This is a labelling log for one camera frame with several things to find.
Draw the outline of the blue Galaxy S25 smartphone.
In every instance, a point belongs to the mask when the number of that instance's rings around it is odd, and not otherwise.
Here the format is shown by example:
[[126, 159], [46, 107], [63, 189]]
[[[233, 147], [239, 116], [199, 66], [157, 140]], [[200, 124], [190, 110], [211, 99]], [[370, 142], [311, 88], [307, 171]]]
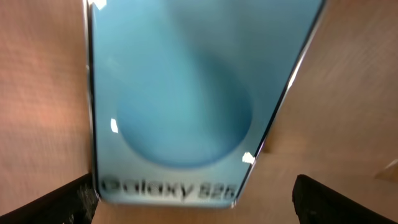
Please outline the blue Galaxy S25 smartphone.
[[324, 7], [324, 0], [84, 1], [99, 199], [234, 207]]

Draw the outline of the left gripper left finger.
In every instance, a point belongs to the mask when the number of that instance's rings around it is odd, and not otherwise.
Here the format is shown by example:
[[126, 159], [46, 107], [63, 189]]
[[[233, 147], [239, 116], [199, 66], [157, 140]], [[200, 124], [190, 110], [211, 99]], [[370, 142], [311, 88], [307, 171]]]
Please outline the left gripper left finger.
[[99, 202], [91, 173], [1, 216], [1, 224], [91, 224]]

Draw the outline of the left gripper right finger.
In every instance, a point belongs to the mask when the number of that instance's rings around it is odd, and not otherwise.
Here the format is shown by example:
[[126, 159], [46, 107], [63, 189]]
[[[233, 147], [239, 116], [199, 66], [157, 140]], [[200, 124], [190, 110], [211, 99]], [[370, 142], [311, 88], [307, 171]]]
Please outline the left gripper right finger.
[[303, 174], [295, 180], [292, 202], [300, 224], [397, 224]]

